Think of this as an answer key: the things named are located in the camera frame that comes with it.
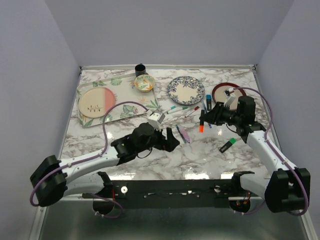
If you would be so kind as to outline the dark green pen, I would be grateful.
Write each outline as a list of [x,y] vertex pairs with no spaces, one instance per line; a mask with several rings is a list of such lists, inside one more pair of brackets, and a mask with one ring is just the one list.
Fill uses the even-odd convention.
[[186,141],[186,139],[184,138],[184,136],[182,135],[182,132],[180,131],[179,126],[176,124],[175,127],[176,127],[176,129],[177,129],[180,137],[182,138],[183,142],[184,142],[185,144],[187,144],[187,141]]

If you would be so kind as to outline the purple translucent highlighter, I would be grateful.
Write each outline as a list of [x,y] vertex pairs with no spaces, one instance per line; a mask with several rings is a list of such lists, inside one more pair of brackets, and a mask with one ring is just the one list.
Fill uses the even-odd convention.
[[185,139],[188,143],[190,143],[190,137],[189,137],[187,131],[186,131],[184,128],[180,128],[180,132],[181,132],[181,134],[183,135],[184,139]]

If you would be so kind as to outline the orange black highlighter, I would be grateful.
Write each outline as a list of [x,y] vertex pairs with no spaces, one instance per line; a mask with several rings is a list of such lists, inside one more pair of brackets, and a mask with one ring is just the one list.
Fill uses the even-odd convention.
[[203,116],[205,115],[205,110],[204,109],[202,109],[201,110],[201,113],[200,113],[200,117],[199,117],[199,120],[200,120],[200,122],[199,122],[199,132],[200,133],[203,133],[204,132],[204,120],[203,120]]

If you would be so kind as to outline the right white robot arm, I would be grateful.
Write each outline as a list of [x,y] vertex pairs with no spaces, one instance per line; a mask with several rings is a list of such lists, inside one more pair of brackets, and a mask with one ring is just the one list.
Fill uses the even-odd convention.
[[273,213],[301,216],[307,211],[311,175],[306,168],[298,168],[290,162],[268,140],[267,130],[256,121],[256,103],[252,97],[239,97],[235,111],[217,102],[211,111],[202,111],[199,120],[216,126],[235,126],[236,133],[257,154],[270,175],[270,179],[264,179],[254,173],[235,173],[230,183],[234,195],[250,191],[261,197]]

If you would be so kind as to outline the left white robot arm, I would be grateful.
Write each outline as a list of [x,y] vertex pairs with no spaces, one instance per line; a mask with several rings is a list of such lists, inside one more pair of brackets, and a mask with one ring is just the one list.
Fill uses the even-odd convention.
[[46,157],[30,176],[33,190],[29,202],[34,207],[48,207],[57,203],[62,197],[78,193],[93,193],[104,198],[110,194],[111,185],[99,180],[91,183],[76,181],[87,174],[128,163],[146,150],[172,152],[180,144],[174,137],[172,129],[155,129],[145,122],[131,134],[106,144],[101,150],[88,153],[73,160],[57,159],[55,155]]

